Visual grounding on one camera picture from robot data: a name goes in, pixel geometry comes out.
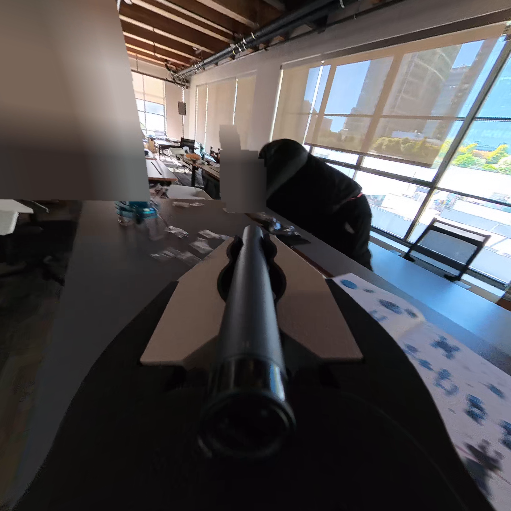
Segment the printed instruction sheet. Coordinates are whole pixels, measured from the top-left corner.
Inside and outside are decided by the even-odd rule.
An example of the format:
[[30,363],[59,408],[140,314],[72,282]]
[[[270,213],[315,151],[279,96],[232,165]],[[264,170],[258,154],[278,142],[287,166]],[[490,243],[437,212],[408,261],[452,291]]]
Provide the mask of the printed instruction sheet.
[[406,300],[352,273],[333,282],[406,354],[478,488],[495,510],[510,510],[510,376]]

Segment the dark desk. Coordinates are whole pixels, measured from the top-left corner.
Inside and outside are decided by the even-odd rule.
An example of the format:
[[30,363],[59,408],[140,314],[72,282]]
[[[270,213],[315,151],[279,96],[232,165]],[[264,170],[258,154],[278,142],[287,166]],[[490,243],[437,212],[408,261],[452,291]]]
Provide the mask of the dark desk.
[[[309,243],[298,250],[325,272],[352,272],[403,297],[429,321],[510,374],[509,311],[381,247],[386,268],[377,274],[299,231]],[[11,493],[14,503],[42,466],[93,363],[115,335],[184,272],[184,263],[161,264],[150,257],[164,246],[164,240],[150,241],[145,233],[119,226],[113,202],[83,202],[66,285],[35,376],[27,443]]]

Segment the large black-framed window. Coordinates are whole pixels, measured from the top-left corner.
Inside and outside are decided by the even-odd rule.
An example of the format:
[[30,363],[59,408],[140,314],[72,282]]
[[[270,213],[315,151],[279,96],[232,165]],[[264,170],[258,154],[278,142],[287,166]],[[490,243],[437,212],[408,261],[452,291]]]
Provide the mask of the large black-framed window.
[[510,257],[510,22],[468,116],[431,168],[302,145],[361,185],[375,233],[412,244],[433,218],[490,234],[470,265],[499,283]]

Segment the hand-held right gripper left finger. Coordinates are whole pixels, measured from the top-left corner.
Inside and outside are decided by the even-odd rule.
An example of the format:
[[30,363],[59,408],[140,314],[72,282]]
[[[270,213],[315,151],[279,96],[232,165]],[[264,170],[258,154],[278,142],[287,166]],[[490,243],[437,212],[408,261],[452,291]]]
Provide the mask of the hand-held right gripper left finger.
[[185,273],[140,358],[144,366],[210,366],[224,313],[217,281],[228,264],[227,238]]

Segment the white background table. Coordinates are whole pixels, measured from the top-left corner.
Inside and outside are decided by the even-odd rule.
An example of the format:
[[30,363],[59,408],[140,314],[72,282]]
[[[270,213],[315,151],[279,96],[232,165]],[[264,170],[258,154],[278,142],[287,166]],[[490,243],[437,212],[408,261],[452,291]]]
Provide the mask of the white background table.
[[161,161],[155,158],[146,158],[148,181],[151,187],[161,185],[163,187],[178,183],[175,174]]

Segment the black ceiling pipe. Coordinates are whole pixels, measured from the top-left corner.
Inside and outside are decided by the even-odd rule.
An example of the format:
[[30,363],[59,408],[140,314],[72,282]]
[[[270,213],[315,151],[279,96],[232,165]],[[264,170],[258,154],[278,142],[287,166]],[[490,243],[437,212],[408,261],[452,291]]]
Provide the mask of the black ceiling pipe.
[[282,33],[298,28],[307,22],[330,14],[338,9],[344,9],[347,1],[313,1],[293,12],[289,12],[264,27],[251,32],[250,35],[230,43],[229,46],[212,56],[193,63],[190,67],[175,72],[168,69],[173,83],[187,83],[189,77],[201,73],[207,67],[218,65],[226,59],[234,59],[246,50],[253,49],[261,43],[269,42]]

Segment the scattered clear parts bags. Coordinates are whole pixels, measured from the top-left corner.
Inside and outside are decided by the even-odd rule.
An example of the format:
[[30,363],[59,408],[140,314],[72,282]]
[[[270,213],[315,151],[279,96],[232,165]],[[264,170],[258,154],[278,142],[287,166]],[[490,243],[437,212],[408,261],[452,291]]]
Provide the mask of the scattered clear parts bags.
[[292,225],[267,213],[233,213],[219,200],[161,199],[153,201],[147,219],[150,239],[161,242],[153,254],[159,261],[179,259],[189,266],[207,258],[222,243],[242,237],[246,226],[260,227],[288,247],[309,241]]

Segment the wooden background table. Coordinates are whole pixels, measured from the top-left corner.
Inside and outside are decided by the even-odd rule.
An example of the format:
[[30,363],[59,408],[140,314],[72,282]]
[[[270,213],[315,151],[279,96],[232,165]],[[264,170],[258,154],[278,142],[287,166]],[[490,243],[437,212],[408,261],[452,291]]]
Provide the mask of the wooden background table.
[[220,182],[220,166],[214,166],[211,162],[201,163],[201,160],[190,159],[186,155],[175,155],[175,158],[191,169],[191,187],[196,187],[196,178],[199,171],[204,171],[209,178],[215,182]]

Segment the wide beige roller blind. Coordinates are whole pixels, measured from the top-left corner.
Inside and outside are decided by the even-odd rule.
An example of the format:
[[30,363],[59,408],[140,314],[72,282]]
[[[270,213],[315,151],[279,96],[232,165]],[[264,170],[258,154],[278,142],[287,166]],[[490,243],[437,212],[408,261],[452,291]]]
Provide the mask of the wide beige roller blind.
[[431,168],[504,42],[495,23],[282,65],[271,140]]

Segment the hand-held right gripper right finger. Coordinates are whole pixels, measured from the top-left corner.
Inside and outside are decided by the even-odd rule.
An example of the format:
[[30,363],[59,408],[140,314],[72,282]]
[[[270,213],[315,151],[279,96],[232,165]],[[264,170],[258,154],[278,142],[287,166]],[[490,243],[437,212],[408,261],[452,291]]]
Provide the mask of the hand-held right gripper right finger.
[[323,361],[360,362],[361,350],[339,309],[326,278],[276,236],[274,262],[286,288],[277,303],[280,329]]

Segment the black electric screwdriver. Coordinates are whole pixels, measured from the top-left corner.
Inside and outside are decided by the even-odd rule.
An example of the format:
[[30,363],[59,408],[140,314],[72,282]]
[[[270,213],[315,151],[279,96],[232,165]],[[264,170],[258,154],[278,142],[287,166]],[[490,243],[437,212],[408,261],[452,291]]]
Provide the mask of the black electric screwdriver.
[[227,248],[228,264],[217,281],[225,308],[198,434],[210,456],[270,457],[296,428],[276,312],[286,279],[276,254],[256,225]]

